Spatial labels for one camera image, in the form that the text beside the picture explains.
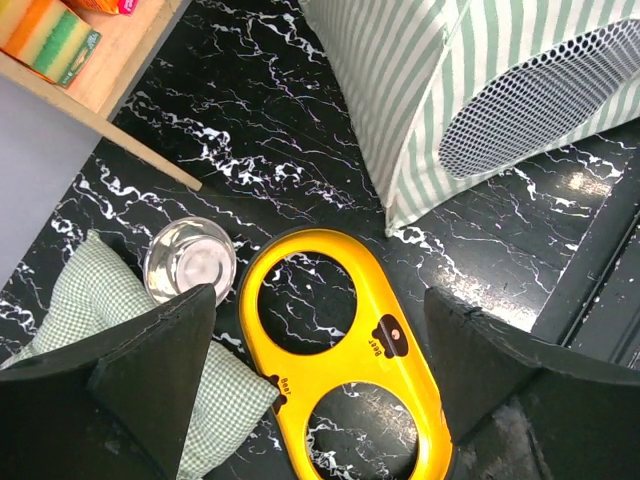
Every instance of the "stainless steel bowl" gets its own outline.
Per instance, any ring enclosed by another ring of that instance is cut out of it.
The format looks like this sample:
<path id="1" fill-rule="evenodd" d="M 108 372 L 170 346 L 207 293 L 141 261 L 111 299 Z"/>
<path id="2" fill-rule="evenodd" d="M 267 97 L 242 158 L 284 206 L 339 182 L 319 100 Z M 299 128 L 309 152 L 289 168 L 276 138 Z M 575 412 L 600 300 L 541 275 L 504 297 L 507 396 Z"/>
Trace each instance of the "stainless steel bowl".
<path id="1" fill-rule="evenodd" d="M 213 283 L 220 305 L 235 275 L 236 252 L 229 235 L 201 217 L 182 218 L 164 227 L 144 260 L 145 288 L 159 304 L 195 285 Z"/>

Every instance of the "striped laundry basket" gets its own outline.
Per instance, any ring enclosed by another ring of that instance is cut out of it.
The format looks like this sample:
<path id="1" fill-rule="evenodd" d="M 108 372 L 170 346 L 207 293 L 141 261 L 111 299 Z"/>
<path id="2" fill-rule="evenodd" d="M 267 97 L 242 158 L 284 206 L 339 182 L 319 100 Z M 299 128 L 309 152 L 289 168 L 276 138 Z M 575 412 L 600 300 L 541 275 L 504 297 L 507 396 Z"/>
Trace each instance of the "striped laundry basket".
<path id="1" fill-rule="evenodd" d="M 640 114 L 640 0 L 303 0 L 386 233 Z"/>

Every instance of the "mesh window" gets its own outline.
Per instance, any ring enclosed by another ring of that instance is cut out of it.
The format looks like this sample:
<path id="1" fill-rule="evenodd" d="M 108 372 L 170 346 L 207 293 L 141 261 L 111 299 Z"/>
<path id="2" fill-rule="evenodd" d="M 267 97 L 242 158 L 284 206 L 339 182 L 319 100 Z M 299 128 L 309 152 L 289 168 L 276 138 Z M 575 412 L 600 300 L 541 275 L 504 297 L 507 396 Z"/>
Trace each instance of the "mesh window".
<path id="1" fill-rule="evenodd" d="M 580 35 L 513 67 L 454 118 L 440 162 L 457 179 L 528 157 L 589 119 L 640 71 L 640 21 Z"/>

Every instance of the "black marble floor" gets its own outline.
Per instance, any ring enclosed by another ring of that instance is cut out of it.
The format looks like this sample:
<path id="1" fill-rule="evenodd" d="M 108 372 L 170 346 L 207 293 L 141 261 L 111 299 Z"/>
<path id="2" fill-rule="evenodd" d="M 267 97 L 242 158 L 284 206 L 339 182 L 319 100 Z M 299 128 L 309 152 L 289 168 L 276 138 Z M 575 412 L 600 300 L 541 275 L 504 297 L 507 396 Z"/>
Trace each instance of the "black marble floor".
<path id="1" fill-rule="evenodd" d="M 530 330 L 640 138 L 636 121 L 540 155 L 387 239 L 339 87 L 294 0 L 194 0 L 116 123 L 206 188 L 193 193 L 100 143 L 0 294 L 0 361 L 37 331 L 88 229 L 140 276 L 151 238 L 189 215 L 227 230 L 238 278 L 270 238 L 322 224 L 359 237 L 382 259 L 414 325 L 425 288 L 437 285 Z M 234 301 L 235 290 L 218 309 L 215 336 L 246 359 Z M 314 255 L 281 264 L 260 303 L 273 335 L 307 353 L 339 341 L 355 305 L 348 278 Z M 376 433 L 371 399 L 395 402 L 354 384 L 315 412 L 309 442 L 325 478 L 408 477 L 415 437 L 398 443 Z M 400 415 L 398 425 L 406 420 Z M 295 478 L 271 415 L 207 478 Z"/>

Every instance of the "green checkered pillow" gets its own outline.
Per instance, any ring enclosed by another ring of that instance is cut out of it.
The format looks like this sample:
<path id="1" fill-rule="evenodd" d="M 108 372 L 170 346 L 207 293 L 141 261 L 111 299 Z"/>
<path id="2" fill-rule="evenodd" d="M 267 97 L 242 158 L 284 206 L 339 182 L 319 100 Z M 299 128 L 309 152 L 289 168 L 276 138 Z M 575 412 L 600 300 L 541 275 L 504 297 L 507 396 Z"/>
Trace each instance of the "green checkered pillow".
<path id="1" fill-rule="evenodd" d="M 96 232 L 62 270 L 34 339 L 2 368 L 64 347 L 155 308 L 136 276 Z M 185 441 L 178 480 L 220 465 L 249 436 L 278 390 L 222 345 L 211 342 Z"/>

